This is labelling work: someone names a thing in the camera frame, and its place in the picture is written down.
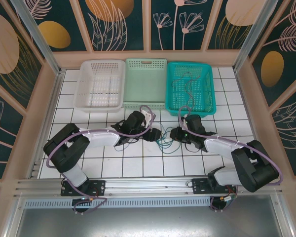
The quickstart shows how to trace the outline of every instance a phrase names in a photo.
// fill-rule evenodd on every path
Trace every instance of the black mounting plate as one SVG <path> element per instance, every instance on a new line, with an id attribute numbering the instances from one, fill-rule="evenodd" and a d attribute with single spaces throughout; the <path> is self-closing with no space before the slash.
<path id="1" fill-rule="evenodd" d="M 103 196 L 104 191 L 105 191 L 105 180 L 90 180 L 88 190 L 85 192 L 85 194 L 90 196 L 95 196 L 95 195 Z M 75 196 L 81 196 L 81 194 L 77 193 L 67 181 L 63 181 L 60 196 L 75 197 Z"/>
<path id="2" fill-rule="evenodd" d="M 236 193 L 236 187 L 228 185 Z M 217 185 L 213 191 L 208 184 L 207 178 L 192 179 L 192 188 L 194 194 L 228 194 L 229 189 L 226 186 Z"/>

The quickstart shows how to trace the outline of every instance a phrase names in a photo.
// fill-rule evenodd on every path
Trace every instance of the wall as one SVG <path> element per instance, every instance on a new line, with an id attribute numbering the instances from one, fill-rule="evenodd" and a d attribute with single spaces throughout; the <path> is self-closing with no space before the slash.
<path id="1" fill-rule="evenodd" d="M 25 3 L 59 65 L 78 68 L 98 58 L 166 58 L 231 66 L 264 0 Z"/>
<path id="2" fill-rule="evenodd" d="M 238 78 L 296 223 L 296 0 L 278 2 Z"/>
<path id="3" fill-rule="evenodd" d="M 26 176 L 55 74 L 7 2 L 0 1 L 0 228 Z"/>

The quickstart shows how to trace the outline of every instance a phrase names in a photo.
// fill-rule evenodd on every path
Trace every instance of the white plastic basket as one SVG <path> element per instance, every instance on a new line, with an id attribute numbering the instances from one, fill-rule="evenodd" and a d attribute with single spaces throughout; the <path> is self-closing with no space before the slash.
<path id="1" fill-rule="evenodd" d="M 123 105 L 125 62 L 90 60 L 81 64 L 74 108 L 86 113 L 113 113 Z"/>

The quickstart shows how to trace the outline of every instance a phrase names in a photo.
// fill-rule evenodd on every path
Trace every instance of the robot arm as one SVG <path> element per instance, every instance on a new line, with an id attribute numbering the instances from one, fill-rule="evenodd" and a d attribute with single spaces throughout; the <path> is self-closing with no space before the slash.
<path id="1" fill-rule="evenodd" d="M 190 115 L 182 118 L 187 128 L 200 135 L 211 136 L 213 132 L 206 132 L 199 115 Z M 217 138 L 201 138 L 191 135 L 177 127 L 171 131 L 170 137 L 176 141 L 194 144 L 196 148 L 205 152 L 216 153 L 234 162 L 235 168 L 219 167 L 208 174 L 208 182 L 214 190 L 217 185 L 242 185 L 250 192 L 268 184 L 278 177 L 277 170 L 263 157 L 248 148 Z M 259 141 L 248 143 L 260 152 L 267 155 Z"/>
<path id="2" fill-rule="evenodd" d="M 145 111 L 134 111 L 127 120 L 122 120 L 107 127 L 107 132 L 94 132 L 78 135 L 69 140 L 71 146 L 63 144 L 52 156 L 51 161 L 60 173 L 63 173 L 75 187 L 85 193 L 88 190 L 89 179 L 77 164 L 84 151 L 91 147 L 120 146 L 128 143 L 130 139 L 139 139 L 139 137 L 131 138 L 119 136 L 110 131 L 136 135 L 146 130 L 148 123 L 153 117 L 155 117 L 155 114 L 151 115 Z M 49 156 L 64 139 L 74 133 L 84 130 L 86 129 L 78 128 L 74 123 L 67 124 L 50 141 L 48 141 L 43 148 L 44 152 Z M 153 128 L 143 135 L 143 139 L 152 142 L 158 140 L 160 136 L 161 131 Z"/>

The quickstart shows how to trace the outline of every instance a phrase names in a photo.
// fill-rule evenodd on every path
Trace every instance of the grid tile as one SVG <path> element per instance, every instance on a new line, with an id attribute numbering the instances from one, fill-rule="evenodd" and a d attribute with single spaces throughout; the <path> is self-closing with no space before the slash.
<path id="1" fill-rule="evenodd" d="M 74 110 L 72 99 L 78 73 L 79 70 L 66 72 L 50 128 L 50 136 L 54 136 L 69 122 L 88 129 L 105 128 L 128 118 L 134 111 L 122 108 L 118 113 L 89 114 Z M 202 118 L 203 126 L 206 131 L 216 132 L 219 136 L 228 137 L 234 141 L 245 143 L 252 141 L 252 131 L 232 68 L 213 68 L 213 76 L 217 113 L 215 116 Z M 177 116 L 171 116 L 168 111 L 153 110 L 153 112 L 156 114 L 153 127 L 160 129 L 162 125 L 163 133 L 164 129 L 170 126 L 173 128 L 179 126 Z M 166 141 L 170 141 L 170 133 L 167 137 Z M 141 139 L 135 144 L 119 147 L 88 148 L 78 164 L 89 178 L 204 175 L 222 166 L 223 163 L 226 166 L 233 165 L 232 161 L 217 154 L 199 151 L 193 144 L 186 145 L 187 149 L 184 145 L 179 145 L 178 142 L 173 142 L 170 148 L 162 152 L 155 142 Z M 43 161 L 39 177 L 59 178 L 60 174 L 56 169 L 46 167 L 46 156 Z"/>

